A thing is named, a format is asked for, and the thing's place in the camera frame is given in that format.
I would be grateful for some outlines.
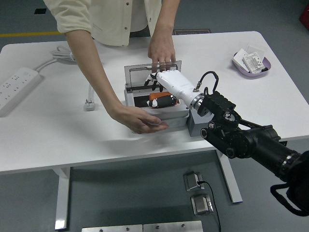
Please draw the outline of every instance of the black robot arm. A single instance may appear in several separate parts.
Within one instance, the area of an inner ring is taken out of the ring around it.
[[[302,155],[282,145],[272,125],[260,126],[241,119],[234,111],[235,104],[219,92],[204,91],[204,100],[198,114],[207,110],[213,113],[208,128],[201,136],[229,158],[253,158],[286,182],[271,187],[271,193],[288,210],[298,216],[309,216],[309,151]],[[248,127],[242,130],[240,125]],[[294,209],[287,200],[276,192],[288,188],[286,194],[298,208]]]

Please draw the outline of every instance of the person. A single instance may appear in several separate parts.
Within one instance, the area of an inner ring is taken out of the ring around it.
[[[44,0],[57,21],[59,32],[65,33],[80,70],[110,117],[141,134],[162,131],[169,126],[143,109],[122,105],[108,80],[93,41],[94,38],[107,45],[128,45],[129,31],[133,26],[131,19],[140,12],[131,13],[134,9],[132,5],[138,4],[138,1],[143,0]],[[148,57],[152,63],[176,61],[172,31],[179,2],[144,0],[152,36],[148,47]]]

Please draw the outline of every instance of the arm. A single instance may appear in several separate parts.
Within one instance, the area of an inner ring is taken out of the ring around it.
[[[89,32],[74,30],[65,33],[77,64],[102,101],[107,113],[136,133],[151,133],[168,128],[160,119],[138,107],[121,104],[102,66],[97,48]]]
[[[152,63],[176,61],[172,39],[174,21],[180,0],[163,0],[155,31],[148,47]]]

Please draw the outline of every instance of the hand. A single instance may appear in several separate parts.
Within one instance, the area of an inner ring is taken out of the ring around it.
[[[162,131],[169,126],[155,116],[148,114],[143,109],[134,106],[122,106],[111,115],[113,119],[127,126],[137,134]]]
[[[148,47],[148,57],[153,64],[176,61],[174,43],[171,31],[156,28]]]

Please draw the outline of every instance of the purple bowl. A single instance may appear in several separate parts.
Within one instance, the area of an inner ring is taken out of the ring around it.
[[[242,74],[244,74],[246,76],[250,76],[250,77],[256,77],[256,76],[259,76],[259,75],[262,75],[262,74],[266,74],[271,68],[271,64],[266,57],[264,57],[264,59],[263,59],[263,64],[264,64],[265,68],[268,68],[268,70],[264,71],[264,72],[256,73],[256,74],[251,73],[251,72],[247,72],[246,70],[242,69],[237,63],[235,63],[235,61],[233,61],[233,63]]]

